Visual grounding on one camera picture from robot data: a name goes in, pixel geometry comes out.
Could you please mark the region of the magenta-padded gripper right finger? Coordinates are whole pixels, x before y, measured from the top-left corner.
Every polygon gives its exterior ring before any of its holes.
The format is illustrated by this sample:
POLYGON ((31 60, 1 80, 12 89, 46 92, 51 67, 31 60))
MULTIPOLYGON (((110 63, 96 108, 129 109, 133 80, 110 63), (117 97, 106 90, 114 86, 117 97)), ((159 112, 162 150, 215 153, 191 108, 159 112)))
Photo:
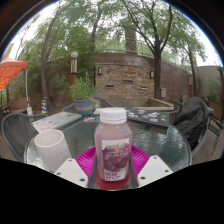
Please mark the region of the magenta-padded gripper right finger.
POLYGON ((130 178, 133 188, 146 186, 172 173, 158 155, 149 156, 136 146, 131 147, 130 178))

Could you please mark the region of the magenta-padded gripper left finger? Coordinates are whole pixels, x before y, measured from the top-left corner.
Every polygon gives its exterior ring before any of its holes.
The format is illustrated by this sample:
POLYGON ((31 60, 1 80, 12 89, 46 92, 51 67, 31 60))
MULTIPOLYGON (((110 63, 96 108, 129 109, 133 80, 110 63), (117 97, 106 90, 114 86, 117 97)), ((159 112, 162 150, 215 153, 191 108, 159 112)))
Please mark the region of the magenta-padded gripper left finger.
POLYGON ((93 189, 96 170, 95 148, 92 147, 76 159, 67 159, 54 174, 80 187, 93 189))

